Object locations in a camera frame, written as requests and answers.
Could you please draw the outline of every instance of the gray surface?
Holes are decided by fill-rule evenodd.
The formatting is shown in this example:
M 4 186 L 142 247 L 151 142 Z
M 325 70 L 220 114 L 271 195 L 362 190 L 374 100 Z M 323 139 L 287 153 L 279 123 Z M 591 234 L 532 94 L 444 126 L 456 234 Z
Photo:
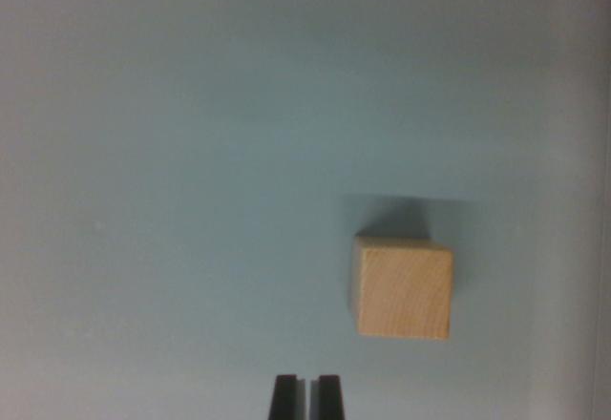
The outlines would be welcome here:
M 588 418 L 609 12 L 0 0 L 0 417 Z M 356 334 L 362 230 L 454 250 L 450 341 Z

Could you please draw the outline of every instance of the wooden block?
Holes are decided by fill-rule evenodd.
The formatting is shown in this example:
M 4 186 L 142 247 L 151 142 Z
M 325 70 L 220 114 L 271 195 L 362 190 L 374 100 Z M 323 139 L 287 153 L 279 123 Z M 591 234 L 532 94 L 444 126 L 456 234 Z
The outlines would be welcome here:
M 448 339 L 452 262 L 434 241 L 356 237 L 350 305 L 359 334 Z

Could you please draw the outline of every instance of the background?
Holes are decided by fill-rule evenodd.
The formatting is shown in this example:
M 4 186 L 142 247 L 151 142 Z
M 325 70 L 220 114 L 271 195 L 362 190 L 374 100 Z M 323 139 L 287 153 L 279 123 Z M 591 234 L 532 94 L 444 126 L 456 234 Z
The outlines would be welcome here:
M 609 2 L 0 0 L 0 417 L 607 418 Z M 365 229 L 449 341 L 357 335 Z

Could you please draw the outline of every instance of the wood grain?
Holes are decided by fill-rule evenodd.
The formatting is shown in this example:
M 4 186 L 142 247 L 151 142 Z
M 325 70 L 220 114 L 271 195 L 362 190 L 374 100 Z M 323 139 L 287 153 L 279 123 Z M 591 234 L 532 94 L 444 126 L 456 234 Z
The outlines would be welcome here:
M 448 339 L 452 251 L 434 241 L 356 237 L 350 305 L 360 334 Z

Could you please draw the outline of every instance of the cube side face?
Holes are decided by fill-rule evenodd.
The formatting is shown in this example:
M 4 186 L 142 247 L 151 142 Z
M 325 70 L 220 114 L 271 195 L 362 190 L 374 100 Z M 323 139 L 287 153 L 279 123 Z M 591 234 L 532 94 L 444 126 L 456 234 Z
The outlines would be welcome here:
M 350 279 L 350 313 L 359 327 L 361 318 L 361 269 L 363 265 L 363 248 L 358 238 L 352 245 L 352 275 Z
M 452 252 L 409 240 L 360 246 L 359 333 L 448 339 Z

